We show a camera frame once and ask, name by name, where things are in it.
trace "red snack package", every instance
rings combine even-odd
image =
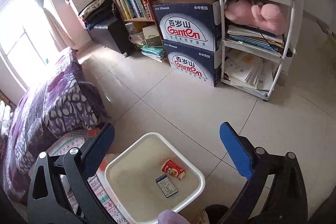
[[[162,171],[168,175],[171,175],[172,177],[178,178],[179,180],[181,180],[181,178],[183,178],[183,176],[185,175],[185,170],[179,167],[172,160],[169,160],[165,163],[165,165],[162,168]]]

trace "pink stuffed toy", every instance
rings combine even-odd
[[[232,0],[225,9],[225,16],[233,23],[251,25],[274,34],[283,34],[287,29],[287,22],[275,4],[260,7],[248,0]]]

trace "purple patterned bedspread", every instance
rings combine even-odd
[[[44,76],[44,81],[31,86],[21,98],[11,121],[2,186],[16,202],[25,199],[28,172],[40,152],[69,131],[94,128],[108,119],[99,92],[85,81],[73,49],[61,51]]]

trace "curtain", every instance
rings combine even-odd
[[[44,6],[44,0],[35,0],[36,3],[40,8],[43,9],[43,12],[48,20],[48,23],[50,25],[50,33],[53,37],[54,43],[58,51],[61,51],[65,49],[66,47],[74,47],[75,43],[72,41],[72,39],[69,37],[69,35],[65,32],[63,27],[60,25],[60,23],[56,20],[56,18],[53,16],[53,14],[45,9]]]

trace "tile floor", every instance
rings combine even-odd
[[[212,88],[140,53],[128,58],[92,47],[80,58],[84,74],[100,91],[111,116],[115,153],[147,132],[158,132],[206,177],[204,192],[181,214],[188,220],[208,205],[230,206],[246,182],[219,139],[228,121],[254,146],[299,160],[312,215],[336,184],[336,49],[322,47],[326,35],[304,19],[288,83],[268,102],[219,83]],[[262,208],[270,177],[254,213]]]

